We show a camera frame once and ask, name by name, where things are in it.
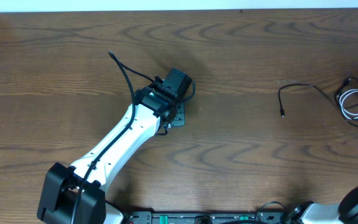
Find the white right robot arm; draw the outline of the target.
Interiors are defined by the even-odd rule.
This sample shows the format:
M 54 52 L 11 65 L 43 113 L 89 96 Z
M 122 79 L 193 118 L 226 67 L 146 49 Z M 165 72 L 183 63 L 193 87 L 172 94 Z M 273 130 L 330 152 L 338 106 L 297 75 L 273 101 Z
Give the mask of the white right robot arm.
M 346 121 L 358 120 L 358 113 L 351 113 L 344 107 L 344 101 L 358 89 L 336 93 L 336 104 Z M 323 205 L 306 202 L 293 209 L 283 218 L 282 223 L 358 223 L 358 187 L 351 190 L 339 204 Z

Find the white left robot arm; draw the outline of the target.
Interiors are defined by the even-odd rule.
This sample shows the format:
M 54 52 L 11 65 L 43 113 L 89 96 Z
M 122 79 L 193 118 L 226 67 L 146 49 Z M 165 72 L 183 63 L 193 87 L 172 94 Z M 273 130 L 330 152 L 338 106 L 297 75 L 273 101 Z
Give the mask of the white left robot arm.
M 37 218 L 44 223 L 122 223 L 106 192 L 130 157 L 160 128 L 184 122 L 184 102 L 149 87 L 138 90 L 120 122 L 83 157 L 46 173 Z

